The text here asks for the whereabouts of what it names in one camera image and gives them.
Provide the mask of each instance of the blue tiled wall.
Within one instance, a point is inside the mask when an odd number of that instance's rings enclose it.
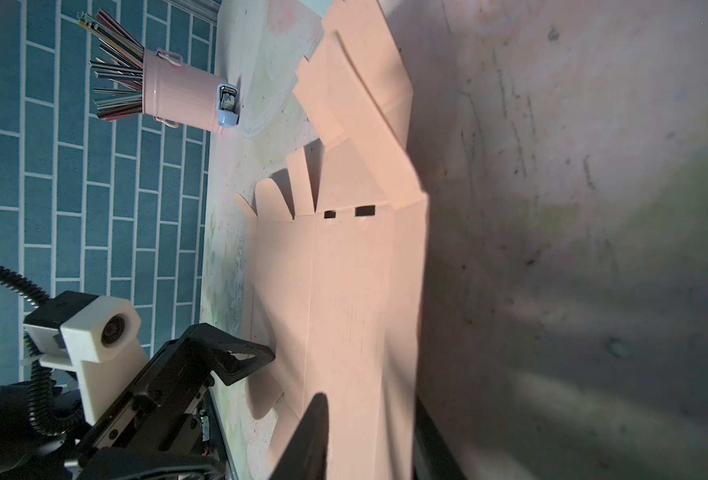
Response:
[[[0,0],[0,264],[51,295],[128,298],[156,351],[199,317],[209,133],[147,116],[99,120],[99,42],[74,20],[104,7],[150,49],[213,70],[215,30],[162,0]],[[0,286],[0,385],[25,313]]]

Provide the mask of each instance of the rectangular slot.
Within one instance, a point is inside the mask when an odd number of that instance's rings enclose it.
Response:
[[[354,216],[373,216],[375,215],[374,205],[357,206],[354,210]]]

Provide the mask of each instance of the bucket handle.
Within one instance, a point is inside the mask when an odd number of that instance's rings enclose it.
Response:
[[[167,52],[167,50],[162,50],[161,48],[156,51],[156,54],[160,58],[164,58],[167,60],[167,62],[170,62],[171,64],[175,65],[176,67],[182,67],[184,64],[183,61],[183,56],[180,53],[175,53],[175,52]],[[154,117],[154,120],[158,121],[159,123],[165,124],[170,128],[177,128],[180,126],[180,124],[176,121],[171,122],[170,120],[165,120],[164,118],[159,118],[159,117]]]
[[[177,128],[180,126],[180,124],[176,121],[173,121],[172,123],[170,123],[170,120],[165,120],[164,118],[160,118],[160,117],[154,117],[154,120],[158,121],[161,124],[165,124],[170,128]]]
[[[162,50],[161,48],[156,51],[156,54],[175,65],[176,67],[182,67],[185,62],[183,61],[183,56],[180,53],[167,52],[167,50]]]

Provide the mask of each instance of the table surface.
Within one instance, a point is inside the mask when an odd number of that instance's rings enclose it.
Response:
[[[286,168],[292,150],[316,139],[291,89],[295,67],[322,36],[321,19],[295,0],[224,2],[219,13],[215,73],[241,95],[237,128],[210,144],[201,319],[241,338],[245,221],[234,202],[254,202],[255,183]],[[215,394],[240,480],[267,478],[265,453],[276,417],[250,416],[245,383]]]
[[[417,390],[470,478],[708,478],[708,2],[666,5],[381,0],[431,195]],[[234,194],[316,138],[291,87],[321,34],[297,0],[219,13],[243,110],[211,143],[201,317],[238,336]],[[216,401],[266,478],[273,413]]]

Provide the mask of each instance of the cardboard flap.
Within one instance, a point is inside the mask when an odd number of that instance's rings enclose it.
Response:
[[[409,97],[407,108],[402,109],[397,122],[391,128],[399,138],[407,139],[407,126],[412,105],[412,83],[405,64],[401,60],[386,18],[376,0],[356,2],[333,2],[322,21],[325,39],[332,39],[337,32],[356,66],[361,80],[375,100],[375,104],[389,118],[391,106]],[[318,60],[315,53],[311,59]]]
[[[394,208],[415,203],[423,192],[407,152],[349,62],[340,38],[328,37],[327,101],[335,117]]]
[[[281,399],[276,404],[276,414],[276,426],[274,427],[274,433],[269,443],[269,450],[266,452],[266,460],[269,462],[269,466],[272,470],[276,468],[279,458],[282,457],[282,453],[285,452],[287,444],[290,443],[292,434],[295,433],[295,429],[301,422],[298,416],[295,415],[291,408]]]
[[[291,222],[292,215],[287,207],[282,191],[271,178],[264,178],[255,184],[255,206],[258,218],[264,222]]]
[[[311,196],[309,166],[306,164],[304,148],[299,148],[287,156],[287,173],[290,177],[295,216],[313,215],[314,198]]]
[[[347,138],[325,152],[321,163],[317,211],[343,210],[387,202],[388,198],[362,160],[353,140]]]
[[[265,417],[281,396],[282,387],[268,369],[258,370],[247,377],[245,401],[254,419]]]
[[[333,145],[345,132],[325,103],[323,94],[327,85],[327,72],[323,65],[325,62],[321,62],[317,57],[320,51],[323,52],[327,48],[326,45],[327,41],[322,39],[311,62],[306,57],[301,58],[295,70],[298,83],[292,89],[292,93],[295,94],[303,111],[314,125],[321,142],[325,145]]]
[[[235,196],[236,203],[239,205],[239,209],[242,211],[245,218],[247,220],[257,220],[258,216],[255,214],[255,211],[253,210],[253,207],[250,205],[250,203],[245,200],[242,195],[235,194]]]
[[[378,419],[375,478],[410,478],[409,435],[415,420],[418,329],[420,328],[423,271],[428,240],[428,196],[403,208],[394,218],[391,291],[383,312],[382,408]]]

